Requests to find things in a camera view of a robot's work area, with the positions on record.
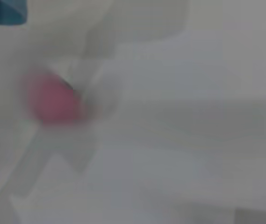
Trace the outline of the blue bowl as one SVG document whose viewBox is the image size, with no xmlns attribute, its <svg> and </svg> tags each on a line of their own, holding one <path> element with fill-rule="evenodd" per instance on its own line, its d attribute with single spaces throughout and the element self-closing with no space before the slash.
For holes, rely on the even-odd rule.
<svg viewBox="0 0 266 224">
<path fill-rule="evenodd" d="M 0 0 L 0 25 L 22 25 L 27 17 L 27 0 Z"/>
</svg>

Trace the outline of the pink peach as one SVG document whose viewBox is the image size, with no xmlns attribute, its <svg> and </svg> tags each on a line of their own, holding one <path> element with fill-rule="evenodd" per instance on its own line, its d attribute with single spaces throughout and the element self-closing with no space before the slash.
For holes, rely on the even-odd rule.
<svg viewBox="0 0 266 224">
<path fill-rule="evenodd" d="M 42 125 L 72 125 L 88 119 L 89 106 L 65 79 L 51 70 L 35 70 L 22 78 L 22 102 Z"/>
</svg>

